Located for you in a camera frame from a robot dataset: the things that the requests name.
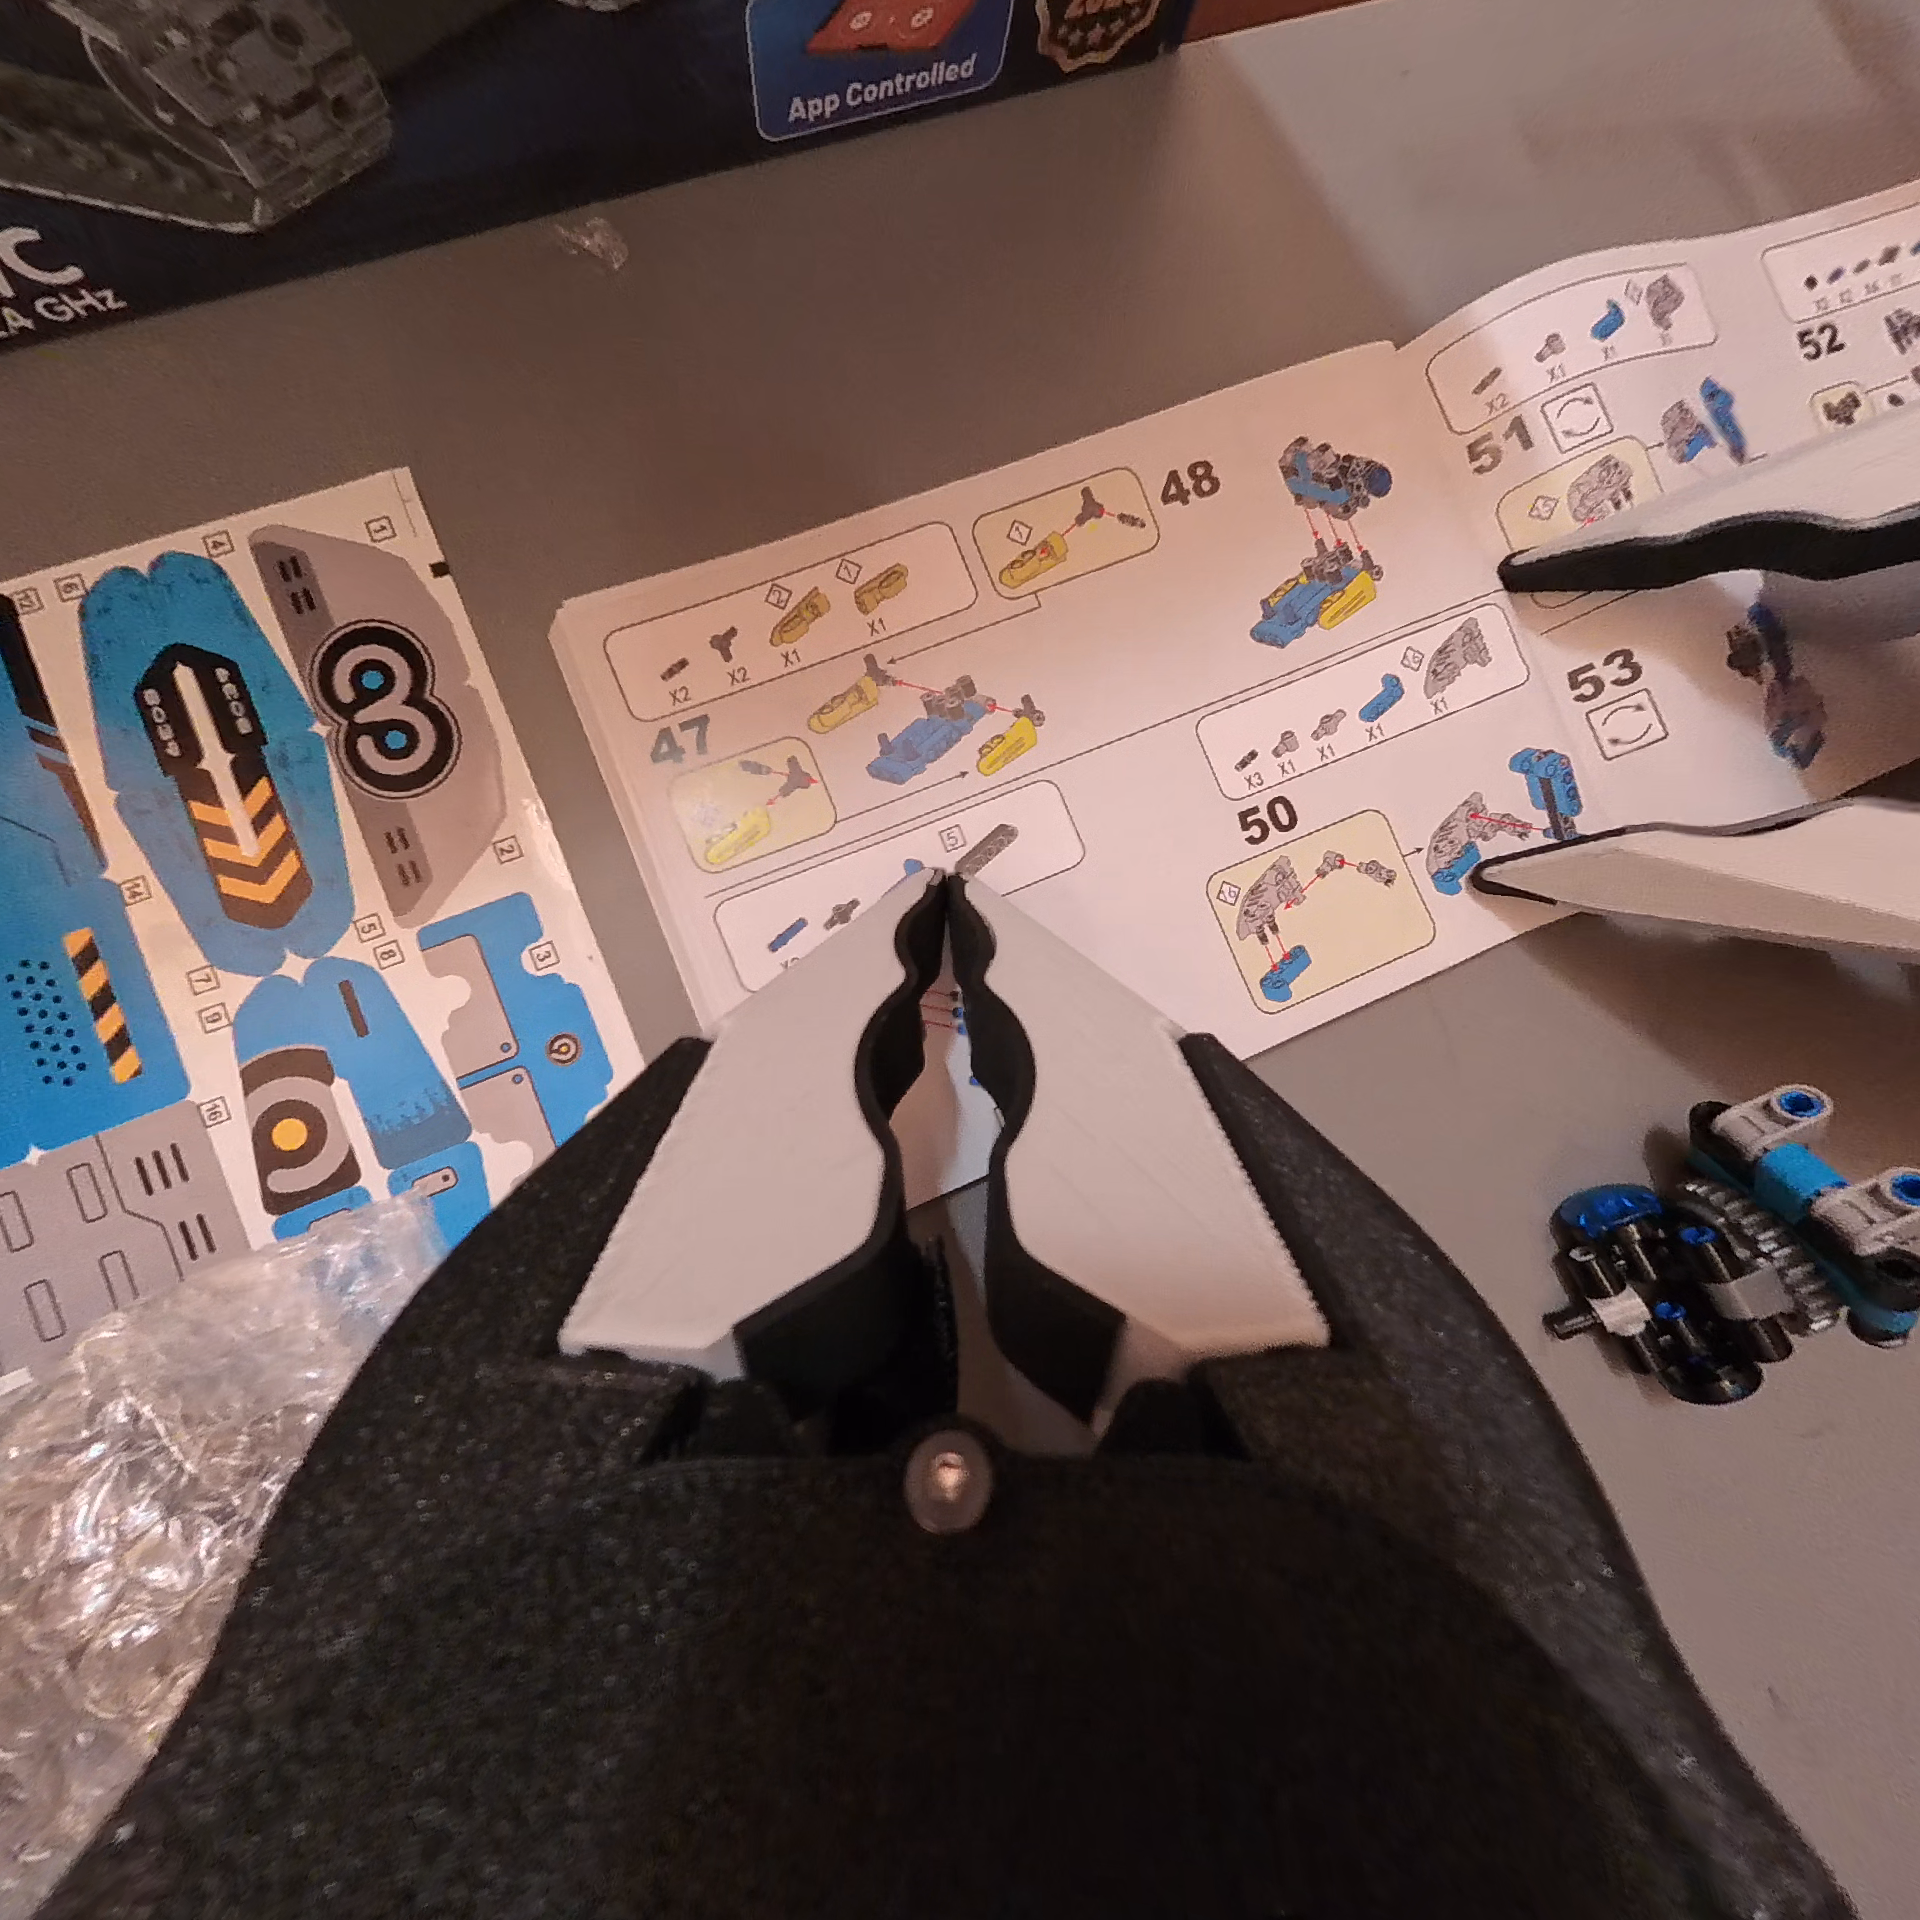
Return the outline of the grey desk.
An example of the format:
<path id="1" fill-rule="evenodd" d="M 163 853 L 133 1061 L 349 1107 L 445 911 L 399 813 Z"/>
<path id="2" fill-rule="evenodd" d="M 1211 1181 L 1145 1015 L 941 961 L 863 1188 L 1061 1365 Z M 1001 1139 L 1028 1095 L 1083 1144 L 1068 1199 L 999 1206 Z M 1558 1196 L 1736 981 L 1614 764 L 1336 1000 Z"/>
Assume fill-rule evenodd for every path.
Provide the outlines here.
<path id="1" fill-rule="evenodd" d="M 1211 1035 L 1332 1342 L 1023 1455 L 564 1357 L 680 1040 L 421 1285 L 38 1915 L 1848 1915 L 1472 1285 Z"/>

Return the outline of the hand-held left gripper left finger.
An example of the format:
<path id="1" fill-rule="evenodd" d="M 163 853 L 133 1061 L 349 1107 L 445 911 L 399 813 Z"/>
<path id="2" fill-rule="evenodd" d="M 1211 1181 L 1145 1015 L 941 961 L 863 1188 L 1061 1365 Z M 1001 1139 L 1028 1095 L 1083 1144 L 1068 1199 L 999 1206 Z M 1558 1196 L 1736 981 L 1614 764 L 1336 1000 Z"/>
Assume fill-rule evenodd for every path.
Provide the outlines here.
<path id="1" fill-rule="evenodd" d="M 569 1357 L 773 1388 L 889 1424 L 948 1375 L 948 1287 L 912 1239 L 896 1110 L 926 1070 L 947 876 L 896 883 L 711 1032 L 574 1305 Z"/>

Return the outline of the small black blue gear assembly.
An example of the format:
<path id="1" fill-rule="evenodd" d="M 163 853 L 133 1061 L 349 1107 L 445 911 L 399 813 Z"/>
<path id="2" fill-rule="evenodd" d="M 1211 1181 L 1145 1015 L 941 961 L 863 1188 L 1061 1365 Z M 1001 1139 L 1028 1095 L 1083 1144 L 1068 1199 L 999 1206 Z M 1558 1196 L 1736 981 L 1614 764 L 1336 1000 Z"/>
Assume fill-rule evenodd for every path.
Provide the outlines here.
<path id="1" fill-rule="evenodd" d="M 1663 1185 L 1595 1184 L 1551 1213 L 1567 1303 L 1556 1339 L 1609 1337 L 1668 1397 L 1731 1406 L 1803 1337 L 1876 1351 L 1917 1318 L 1917 1169 L 1851 1181 L 1817 1152 L 1832 1099 L 1808 1083 L 1699 1101 Z"/>

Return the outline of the instruction booklet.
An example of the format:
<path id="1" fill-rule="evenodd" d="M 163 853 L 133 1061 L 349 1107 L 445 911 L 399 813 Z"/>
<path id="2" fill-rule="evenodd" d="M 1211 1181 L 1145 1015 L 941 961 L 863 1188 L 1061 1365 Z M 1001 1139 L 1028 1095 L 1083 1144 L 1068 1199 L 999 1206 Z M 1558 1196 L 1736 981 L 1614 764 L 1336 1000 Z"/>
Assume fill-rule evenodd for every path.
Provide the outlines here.
<path id="1" fill-rule="evenodd" d="M 1486 862 L 1916 757 L 1903 590 L 1508 593 L 1508 553 L 1916 421 L 1916 182 L 564 604 L 695 1017 L 926 869 L 1253 1056 L 1539 925 Z"/>

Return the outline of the blue sticker sheet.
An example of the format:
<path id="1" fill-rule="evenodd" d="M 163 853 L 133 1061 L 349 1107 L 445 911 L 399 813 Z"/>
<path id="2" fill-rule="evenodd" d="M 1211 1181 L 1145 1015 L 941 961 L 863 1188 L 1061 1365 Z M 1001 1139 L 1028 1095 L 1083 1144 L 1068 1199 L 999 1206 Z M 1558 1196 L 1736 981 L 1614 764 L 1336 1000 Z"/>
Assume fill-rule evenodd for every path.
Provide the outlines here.
<path id="1" fill-rule="evenodd" d="M 1 1352 L 468 1230 L 639 1071 L 406 470 L 4 585 Z"/>

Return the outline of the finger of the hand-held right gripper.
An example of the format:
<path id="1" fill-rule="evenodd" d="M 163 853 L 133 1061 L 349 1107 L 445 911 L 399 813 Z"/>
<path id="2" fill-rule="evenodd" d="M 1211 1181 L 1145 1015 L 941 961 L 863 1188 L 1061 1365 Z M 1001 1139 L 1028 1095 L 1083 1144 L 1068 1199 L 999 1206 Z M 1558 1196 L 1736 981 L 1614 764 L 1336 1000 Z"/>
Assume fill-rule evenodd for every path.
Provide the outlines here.
<path id="1" fill-rule="evenodd" d="M 1917 957 L 1917 805 L 1832 800 L 1752 822 L 1644 822 L 1484 859 L 1484 895 L 1733 937 Z"/>
<path id="2" fill-rule="evenodd" d="M 1702 633 L 1761 600 L 1815 639 L 1913 639 L 1917 429 L 1853 424 L 1523 548 L 1511 596 L 1563 592 L 1635 637 Z"/>

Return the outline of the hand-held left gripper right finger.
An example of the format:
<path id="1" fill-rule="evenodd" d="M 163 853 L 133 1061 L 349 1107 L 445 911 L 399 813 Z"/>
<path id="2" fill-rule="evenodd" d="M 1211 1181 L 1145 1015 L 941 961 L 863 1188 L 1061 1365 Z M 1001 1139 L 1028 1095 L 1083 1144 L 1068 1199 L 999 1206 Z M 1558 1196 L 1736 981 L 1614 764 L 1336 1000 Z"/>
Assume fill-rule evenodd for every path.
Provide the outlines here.
<path id="1" fill-rule="evenodd" d="M 999 1116 L 980 1267 L 999 1355 L 1103 1432 L 1139 1384 L 1323 1351 L 1189 1035 L 980 880 L 953 883 L 953 973 Z"/>

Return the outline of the robot kit box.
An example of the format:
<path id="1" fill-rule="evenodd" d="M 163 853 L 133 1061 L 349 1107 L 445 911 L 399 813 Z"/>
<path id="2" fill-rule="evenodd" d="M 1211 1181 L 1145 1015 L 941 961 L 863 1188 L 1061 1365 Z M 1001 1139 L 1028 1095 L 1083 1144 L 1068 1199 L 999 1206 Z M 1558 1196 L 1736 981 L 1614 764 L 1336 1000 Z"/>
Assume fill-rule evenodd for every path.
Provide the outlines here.
<path id="1" fill-rule="evenodd" d="M 1190 12 L 8 3 L 4 350 L 1145 63 Z"/>

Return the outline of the clear bag of parts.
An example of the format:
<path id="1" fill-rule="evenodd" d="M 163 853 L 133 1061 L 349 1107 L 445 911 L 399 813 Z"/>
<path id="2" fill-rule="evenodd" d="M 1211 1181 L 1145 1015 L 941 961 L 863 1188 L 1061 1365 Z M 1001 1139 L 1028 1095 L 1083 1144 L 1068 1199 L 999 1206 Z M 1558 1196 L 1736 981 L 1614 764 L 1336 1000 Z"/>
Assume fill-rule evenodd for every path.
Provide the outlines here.
<path id="1" fill-rule="evenodd" d="M 109 1311 L 4 1393 L 1 1915 L 33 1915 L 208 1663 L 347 1382 L 445 1254 L 388 1198 Z"/>

